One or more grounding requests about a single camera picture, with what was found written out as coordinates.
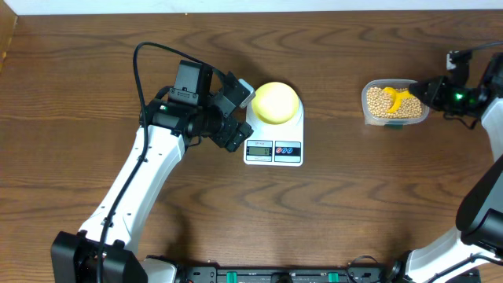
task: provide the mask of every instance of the scale display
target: scale display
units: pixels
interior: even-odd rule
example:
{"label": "scale display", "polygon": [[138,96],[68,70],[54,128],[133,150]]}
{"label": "scale display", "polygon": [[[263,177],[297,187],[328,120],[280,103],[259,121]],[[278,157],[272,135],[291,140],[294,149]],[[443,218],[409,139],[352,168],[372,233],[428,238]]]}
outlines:
{"label": "scale display", "polygon": [[255,146],[250,146],[248,149],[249,155],[255,156],[269,156],[270,148],[258,148]]}

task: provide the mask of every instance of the clear plastic container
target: clear plastic container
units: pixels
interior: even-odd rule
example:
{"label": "clear plastic container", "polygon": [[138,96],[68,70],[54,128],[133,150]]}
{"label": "clear plastic container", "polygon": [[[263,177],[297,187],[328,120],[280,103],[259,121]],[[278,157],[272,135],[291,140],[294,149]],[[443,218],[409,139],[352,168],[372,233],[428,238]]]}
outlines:
{"label": "clear plastic container", "polygon": [[412,79],[377,79],[363,88],[362,91],[362,106],[363,106],[363,115],[365,116],[365,124],[367,125],[375,125],[375,126],[384,126],[384,125],[410,125],[414,123],[423,122],[428,113],[430,112],[430,108],[421,103],[421,108],[423,110],[423,114],[419,118],[408,118],[408,119],[393,119],[393,118],[379,118],[372,115],[369,110],[369,104],[367,103],[367,91],[371,87],[379,87],[384,88],[387,86],[393,87],[395,89],[407,88],[409,84],[417,83]]}

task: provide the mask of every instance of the white scale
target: white scale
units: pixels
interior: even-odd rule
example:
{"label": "white scale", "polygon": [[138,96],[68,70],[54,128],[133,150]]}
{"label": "white scale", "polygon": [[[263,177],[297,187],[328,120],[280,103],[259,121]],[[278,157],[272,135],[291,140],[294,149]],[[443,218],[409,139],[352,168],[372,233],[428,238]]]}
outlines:
{"label": "white scale", "polygon": [[264,123],[246,109],[246,122],[253,134],[245,141],[244,162],[251,165],[300,166],[304,160],[304,107],[299,99],[297,113],[279,125]]}

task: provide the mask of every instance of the wood grain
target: wood grain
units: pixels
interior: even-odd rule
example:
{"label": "wood grain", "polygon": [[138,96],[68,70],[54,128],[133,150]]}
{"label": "wood grain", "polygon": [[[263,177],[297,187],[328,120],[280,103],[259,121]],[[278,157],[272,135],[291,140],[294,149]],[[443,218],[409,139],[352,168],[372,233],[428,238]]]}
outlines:
{"label": "wood grain", "polygon": [[[453,224],[492,164],[486,133],[432,113],[392,130],[363,123],[373,79],[445,72],[448,50],[503,37],[503,12],[358,12],[21,17],[0,75],[0,281],[52,281],[50,245],[108,191],[138,127],[131,70],[143,40],[183,50],[303,100],[300,168],[246,166],[206,140],[164,185],[138,257],[223,266],[389,261]],[[495,50],[477,53],[472,83]],[[144,91],[180,58],[145,48]],[[485,282],[503,269],[483,268]]]}
{"label": "wood grain", "polygon": [[17,15],[0,0],[0,71],[16,27]]}

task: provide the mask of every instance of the black cable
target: black cable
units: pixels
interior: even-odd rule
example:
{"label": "black cable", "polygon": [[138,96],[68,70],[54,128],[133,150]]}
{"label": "black cable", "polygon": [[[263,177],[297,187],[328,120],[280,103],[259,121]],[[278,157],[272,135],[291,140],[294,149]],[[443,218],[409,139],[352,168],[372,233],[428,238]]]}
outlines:
{"label": "black cable", "polygon": [[459,118],[459,117],[453,117],[453,116],[448,116],[447,113],[443,113],[443,119],[446,119],[446,120],[457,120],[457,121],[460,121],[465,127],[467,127],[469,130],[473,130],[475,129],[475,126],[477,125],[477,123],[479,122],[479,119],[475,119],[473,120],[473,122],[468,125],[462,118]]}
{"label": "black cable", "polygon": [[473,52],[473,51],[476,51],[476,50],[483,50],[486,48],[491,48],[491,47],[500,46],[500,45],[503,45],[503,41],[489,42],[486,44],[482,44],[481,46],[476,46],[476,47],[473,47],[473,48],[470,48],[467,50],[458,51],[453,54],[453,57],[462,57],[463,55],[470,53],[470,52]]}
{"label": "black cable", "polygon": [[98,249],[97,249],[97,267],[96,267],[96,278],[97,278],[97,283],[102,283],[103,282],[103,251],[105,250],[105,241],[107,237],[107,232],[108,228],[112,224],[112,217],[116,212],[117,206],[119,205],[120,200],[122,199],[124,193],[127,190],[127,187],[130,185],[131,181],[133,180],[134,176],[138,172],[138,169],[140,168],[141,164],[145,160],[145,157],[147,155],[147,150],[149,149],[149,129],[147,125],[147,114],[146,114],[146,106],[145,106],[145,99],[143,96],[143,90],[141,88],[141,81],[140,81],[140,75],[138,74],[138,51],[143,47],[143,46],[154,46],[157,48],[161,48],[163,50],[170,51],[172,53],[176,53],[182,57],[185,57],[191,61],[194,61],[196,63],[200,64],[205,64],[208,67],[213,69],[213,72],[217,74],[218,78],[220,79],[222,85],[224,84],[223,78],[224,75],[222,72],[220,72],[217,68],[211,66],[210,64],[207,64],[201,60],[198,60],[190,55],[187,55],[181,51],[175,50],[173,48],[170,48],[168,46],[164,46],[159,43],[154,43],[154,42],[141,42],[136,46],[136,49],[134,50],[133,53],[133,73],[134,73],[134,81],[136,82],[136,87],[138,89],[138,97],[140,98],[140,106],[141,106],[141,117],[142,117],[142,126],[144,129],[144,138],[143,138],[143,150],[141,151],[141,155],[138,157],[138,162],[134,166],[132,172],[130,173],[129,177],[127,177],[126,182],[124,182],[123,188],[119,191],[117,194],[116,199],[114,200],[112,206],[110,207],[110,211],[108,211],[108,215],[105,218],[105,222],[103,225],[103,230],[101,231],[101,236],[100,236],[100,242],[98,244]]}
{"label": "black cable", "polygon": [[203,138],[201,137],[201,135],[198,135],[197,137],[198,137],[197,142],[195,144],[189,145],[188,147],[198,146],[201,144],[201,142],[203,141]]}
{"label": "black cable", "polygon": [[[349,273],[349,269],[351,268],[351,266],[352,266],[353,264],[355,264],[355,263],[356,263],[357,261],[359,261],[360,259],[371,259],[371,260],[375,261],[376,263],[379,263],[376,259],[374,259],[374,258],[373,258],[372,256],[370,256],[370,255],[360,255],[360,256],[359,256],[359,257],[357,257],[356,259],[353,259],[353,261],[349,264],[349,266],[348,266],[348,267],[347,267],[347,269],[346,269],[346,276],[347,276],[347,278],[348,278],[351,282],[353,282],[353,283],[357,283],[357,282],[353,279],[353,276],[352,276],[352,275],[350,275],[350,273]],[[377,279],[377,281],[374,281],[374,282],[371,282],[371,283],[378,283],[378,282],[380,282],[380,277],[381,277],[381,274],[379,274],[379,279]]]}
{"label": "black cable", "polygon": [[470,255],[470,257],[468,257],[467,259],[463,260],[462,262],[458,263],[458,264],[455,264],[449,268],[447,268],[446,270],[440,272],[439,274],[435,274],[434,277],[432,277],[430,279],[430,281],[428,281],[428,283],[433,283],[435,282],[437,279],[441,278],[442,276],[445,276],[459,268],[462,268],[463,266],[469,264],[469,263],[474,263],[477,259],[483,259],[483,260],[486,260],[487,262],[489,263],[494,263],[494,264],[497,264],[498,266],[503,266],[503,262],[499,261],[499,260],[496,260],[496,259],[492,259],[490,257],[487,257],[487,256],[484,256],[484,255]]}
{"label": "black cable", "polygon": [[163,99],[164,95],[167,94],[168,91],[170,91],[170,88],[172,88],[173,86],[165,86],[163,87],[162,89],[160,89],[157,94],[156,94],[156,98],[157,99]]}

